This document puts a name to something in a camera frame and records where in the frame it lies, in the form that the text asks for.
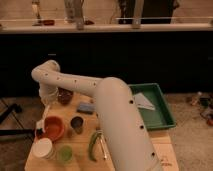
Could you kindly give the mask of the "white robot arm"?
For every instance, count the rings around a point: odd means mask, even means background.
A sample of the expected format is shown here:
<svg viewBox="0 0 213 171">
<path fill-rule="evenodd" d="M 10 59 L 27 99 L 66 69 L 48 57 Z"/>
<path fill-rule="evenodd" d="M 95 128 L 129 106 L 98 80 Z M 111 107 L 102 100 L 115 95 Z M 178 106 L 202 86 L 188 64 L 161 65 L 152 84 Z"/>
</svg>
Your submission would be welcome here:
<svg viewBox="0 0 213 171">
<path fill-rule="evenodd" d="M 39 83 L 39 95 L 50 100 L 57 88 L 93 99 L 115 171 L 163 171 L 131 89 L 116 77 L 88 77 L 60 72 L 55 60 L 31 71 Z"/>
</svg>

